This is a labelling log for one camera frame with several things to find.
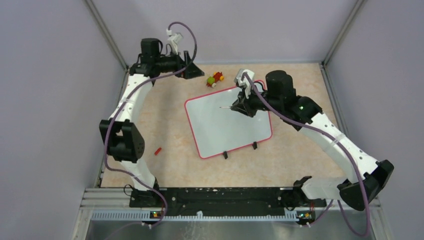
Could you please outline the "pink framed whiteboard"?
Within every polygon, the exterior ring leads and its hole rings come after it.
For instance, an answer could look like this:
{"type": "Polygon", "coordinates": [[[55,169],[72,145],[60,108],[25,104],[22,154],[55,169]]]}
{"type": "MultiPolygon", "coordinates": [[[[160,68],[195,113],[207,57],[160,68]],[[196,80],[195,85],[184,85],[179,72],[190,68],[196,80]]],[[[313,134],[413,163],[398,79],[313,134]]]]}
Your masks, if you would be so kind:
{"type": "Polygon", "coordinates": [[[184,109],[201,159],[252,147],[253,142],[258,144],[273,136],[269,112],[258,111],[249,117],[219,108],[230,106],[239,92],[240,88],[233,86],[185,101],[184,109]]]}

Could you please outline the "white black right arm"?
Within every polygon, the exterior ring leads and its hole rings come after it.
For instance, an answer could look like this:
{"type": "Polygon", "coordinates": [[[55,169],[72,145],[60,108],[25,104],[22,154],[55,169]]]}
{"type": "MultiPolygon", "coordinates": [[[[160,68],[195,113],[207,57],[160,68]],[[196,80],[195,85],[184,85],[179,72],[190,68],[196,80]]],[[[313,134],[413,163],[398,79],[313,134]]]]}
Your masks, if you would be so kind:
{"type": "Polygon", "coordinates": [[[293,200],[307,206],[315,199],[345,202],[357,211],[366,206],[386,186],[394,165],[365,153],[342,133],[323,109],[310,97],[298,95],[293,78],[284,70],[266,74],[266,89],[254,86],[254,72],[241,68],[234,82],[241,91],[232,111],[254,117],[258,111],[272,112],[296,131],[314,141],[344,172],[345,177],[305,176],[294,183],[293,200]]]}

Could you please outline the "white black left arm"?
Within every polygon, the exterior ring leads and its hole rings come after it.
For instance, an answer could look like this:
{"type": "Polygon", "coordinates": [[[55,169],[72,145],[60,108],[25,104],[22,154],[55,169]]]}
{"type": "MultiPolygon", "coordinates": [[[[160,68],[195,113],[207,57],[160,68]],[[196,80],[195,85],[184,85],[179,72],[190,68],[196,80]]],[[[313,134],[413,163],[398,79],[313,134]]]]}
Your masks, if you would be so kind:
{"type": "Polygon", "coordinates": [[[141,40],[141,53],[137,62],[128,71],[127,86],[118,105],[109,119],[101,120],[100,134],[106,154],[120,162],[122,173],[133,180],[133,187],[141,200],[149,207],[160,202],[160,193],[155,190],[156,178],[149,171],[143,159],[145,140],[136,126],[146,96],[156,80],[170,76],[194,79],[204,76],[204,72],[194,64],[188,51],[179,53],[179,33],[168,38],[170,53],[162,53],[162,42],[157,38],[141,40]]]}

